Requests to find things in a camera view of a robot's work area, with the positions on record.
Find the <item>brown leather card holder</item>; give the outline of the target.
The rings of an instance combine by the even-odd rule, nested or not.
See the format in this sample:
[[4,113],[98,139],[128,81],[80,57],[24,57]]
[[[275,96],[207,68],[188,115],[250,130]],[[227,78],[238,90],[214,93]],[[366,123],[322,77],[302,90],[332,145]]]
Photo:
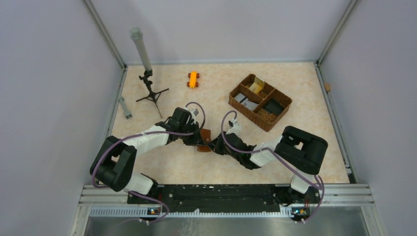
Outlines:
[[200,135],[202,138],[202,143],[197,145],[198,152],[211,152],[210,147],[208,144],[211,142],[211,131],[209,129],[202,129],[200,131]]

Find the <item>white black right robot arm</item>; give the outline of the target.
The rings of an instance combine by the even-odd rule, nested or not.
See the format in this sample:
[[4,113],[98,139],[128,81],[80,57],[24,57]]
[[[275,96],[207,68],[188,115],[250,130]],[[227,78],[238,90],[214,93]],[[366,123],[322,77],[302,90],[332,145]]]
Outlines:
[[260,145],[247,145],[235,131],[222,132],[207,146],[217,154],[231,156],[249,170],[281,162],[294,174],[288,195],[295,203],[308,197],[309,187],[324,188],[319,172],[328,142],[296,127],[287,126],[280,138]]

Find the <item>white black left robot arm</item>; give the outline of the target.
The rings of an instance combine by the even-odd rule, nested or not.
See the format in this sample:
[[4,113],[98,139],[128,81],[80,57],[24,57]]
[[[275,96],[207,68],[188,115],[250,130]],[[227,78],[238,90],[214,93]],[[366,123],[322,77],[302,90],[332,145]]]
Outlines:
[[170,144],[177,139],[186,140],[200,134],[201,127],[196,121],[198,109],[176,108],[165,121],[157,122],[151,128],[124,138],[109,136],[105,139],[90,174],[92,181],[101,182],[115,192],[135,191],[145,203],[157,199],[157,182],[133,169],[139,157],[155,148]]

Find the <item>black card in basket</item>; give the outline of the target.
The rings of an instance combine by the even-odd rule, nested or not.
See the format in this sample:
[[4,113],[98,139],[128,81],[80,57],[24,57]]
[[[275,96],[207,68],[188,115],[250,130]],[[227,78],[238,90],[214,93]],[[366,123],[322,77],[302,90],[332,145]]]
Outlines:
[[284,107],[275,99],[270,99],[265,105],[262,107],[265,111],[269,114],[273,114],[275,116],[279,116],[283,111]]

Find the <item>woven wicker divided basket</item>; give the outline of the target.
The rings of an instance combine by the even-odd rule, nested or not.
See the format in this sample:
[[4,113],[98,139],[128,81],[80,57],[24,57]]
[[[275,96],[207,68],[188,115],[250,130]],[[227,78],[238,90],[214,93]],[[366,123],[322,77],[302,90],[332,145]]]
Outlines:
[[[229,93],[228,103],[262,130],[269,132],[288,112],[293,100],[267,82],[265,82],[265,86],[259,94],[252,93],[248,88],[253,83],[255,76],[255,74],[247,75],[234,89],[232,89]],[[258,103],[255,110],[251,111],[236,101],[234,97],[238,93],[242,93],[248,97],[250,101]],[[279,116],[269,114],[262,108],[270,99],[277,100],[285,108]]]

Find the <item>orange toy car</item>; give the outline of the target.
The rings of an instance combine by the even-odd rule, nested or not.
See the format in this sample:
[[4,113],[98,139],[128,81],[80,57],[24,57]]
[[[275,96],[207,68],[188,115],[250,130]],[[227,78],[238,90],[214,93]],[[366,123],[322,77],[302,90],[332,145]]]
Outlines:
[[188,82],[187,82],[187,87],[194,89],[194,88],[198,88],[199,87],[199,82],[198,79],[200,77],[200,74],[196,71],[192,71],[190,73],[188,73]]

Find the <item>black tripod with grey tube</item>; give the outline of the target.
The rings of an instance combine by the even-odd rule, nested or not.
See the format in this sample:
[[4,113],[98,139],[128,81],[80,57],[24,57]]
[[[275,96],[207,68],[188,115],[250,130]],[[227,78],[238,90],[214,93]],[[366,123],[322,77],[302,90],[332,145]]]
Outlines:
[[151,101],[155,104],[157,111],[159,113],[159,116],[162,118],[162,114],[161,111],[157,105],[157,101],[160,97],[160,95],[166,91],[169,90],[169,88],[163,89],[159,92],[155,92],[152,90],[151,85],[153,84],[152,81],[149,80],[149,78],[151,76],[153,76],[153,70],[152,70],[152,66],[149,60],[149,56],[144,44],[144,38],[143,38],[143,33],[141,31],[141,29],[139,27],[131,27],[129,29],[129,35],[130,38],[132,39],[132,41],[134,42],[137,52],[139,54],[139,57],[142,61],[142,65],[144,67],[144,74],[143,76],[139,76],[139,79],[145,84],[147,90],[148,90],[148,95],[137,99],[135,102],[139,102],[139,101],[143,101],[143,100],[148,100]]

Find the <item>small wooden block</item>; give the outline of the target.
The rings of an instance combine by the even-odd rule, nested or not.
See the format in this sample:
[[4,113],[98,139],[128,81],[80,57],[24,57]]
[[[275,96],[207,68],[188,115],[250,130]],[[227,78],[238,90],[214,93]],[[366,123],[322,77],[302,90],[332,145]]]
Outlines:
[[324,83],[324,88],[325,88],[325,91],[326,91],[326,92],[330,92],[330,91],[331,91],[331,86],[330,86],[330,84],[329,84],[329,83],[327,83],[327,82],[325,82],[325,83]]

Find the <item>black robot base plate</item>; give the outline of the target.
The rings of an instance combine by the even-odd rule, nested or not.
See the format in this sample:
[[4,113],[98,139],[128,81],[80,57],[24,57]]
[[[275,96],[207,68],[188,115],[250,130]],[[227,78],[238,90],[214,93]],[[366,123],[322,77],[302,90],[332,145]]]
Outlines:
[[309,187],[301,194],[288,184],[166,184],[152,189],[150,197],[165,203],[172,213],[197,209],[202,213],[257,213],[317,204],[320,193]]

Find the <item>grey metal bracket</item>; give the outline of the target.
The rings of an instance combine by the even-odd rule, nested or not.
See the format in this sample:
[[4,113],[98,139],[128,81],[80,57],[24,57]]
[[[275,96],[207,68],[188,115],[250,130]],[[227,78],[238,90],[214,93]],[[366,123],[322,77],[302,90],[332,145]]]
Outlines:
[[124,117],[126,119],[132,118],[132,113],[127,108],[124,97],[119,96],[118,97],[118,102],[119,102],[120,106],[122,107]]

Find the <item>aluminium frame rail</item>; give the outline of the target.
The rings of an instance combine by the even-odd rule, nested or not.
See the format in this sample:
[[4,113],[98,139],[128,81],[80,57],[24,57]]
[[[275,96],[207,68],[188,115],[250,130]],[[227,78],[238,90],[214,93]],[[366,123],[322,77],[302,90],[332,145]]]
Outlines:
[[352,161],[352,155],[347,145],[340,119],[337,115],[336,107],[330,92],[326,92],[324,83],[327,82],[321,65],[314,63],[314,68],[318,77],[323,97],[328,109],[329,117],[334,129],[334,133],[338,142],[338,146],[345,164],[345,171],[349,179],[347,184],[330,184],[330,193],[327,194],[328,206],[373,206],[375,204],[371,189],[368,184],[361,183],[357,179],[356,169]]

